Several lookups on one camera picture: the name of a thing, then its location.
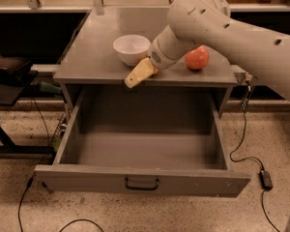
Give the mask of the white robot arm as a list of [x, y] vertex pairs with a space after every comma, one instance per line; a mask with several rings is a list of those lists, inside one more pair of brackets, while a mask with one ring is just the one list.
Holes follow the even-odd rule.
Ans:
[[290, 101], [290, 35], [234, 20], [225, 0], [174, 0], [167, 26], [154, 39], [148, 57], [125, 79], [132, 88], [206, 45]]

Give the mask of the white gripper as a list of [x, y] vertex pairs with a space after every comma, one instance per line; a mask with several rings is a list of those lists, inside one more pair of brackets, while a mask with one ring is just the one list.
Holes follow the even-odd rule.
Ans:
[[143, 80], [155, 73], [155, 67], [159, 70], [166, 70], [174, 65], [177, 60], [166, 56], [159, 45], [159, 38], [155, 38], [149, 46], [147, 55], [149, 58], [141, 60], [125, 79], [129, 88], [140, 84]]

